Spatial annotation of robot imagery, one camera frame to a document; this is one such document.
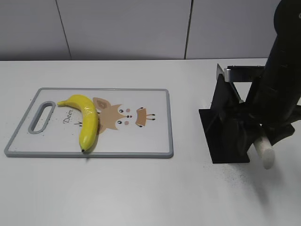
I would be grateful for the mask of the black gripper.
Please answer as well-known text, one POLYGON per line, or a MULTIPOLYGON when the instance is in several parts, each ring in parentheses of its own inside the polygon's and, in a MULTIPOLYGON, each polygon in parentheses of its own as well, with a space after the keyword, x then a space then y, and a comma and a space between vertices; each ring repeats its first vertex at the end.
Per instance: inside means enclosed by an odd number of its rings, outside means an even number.
POLYGON ((244 119, 234 118, 235 135, 233 147, 239 156, 249 150, 251 144, 260 136, 261 126, 273 146, 277 142, 292 136, 295 132, 291 123, 301 119, 301 108, 297 105, 301 97, 300 79, 276 79, 264 81, 257 76, 244 103, 244 119))

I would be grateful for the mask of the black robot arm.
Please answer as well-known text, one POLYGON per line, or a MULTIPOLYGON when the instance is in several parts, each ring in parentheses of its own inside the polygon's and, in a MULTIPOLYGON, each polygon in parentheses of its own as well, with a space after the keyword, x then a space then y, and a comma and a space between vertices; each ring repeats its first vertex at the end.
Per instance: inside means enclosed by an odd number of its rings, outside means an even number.
POLYGON ((244 155, 259 137, 274 145, 291 136, 301 119, 301 2, 282 0, 274 14, 277 37, 261 75, 254 79, 246 101, 230 110, 231 128, 223 143, 244 155))

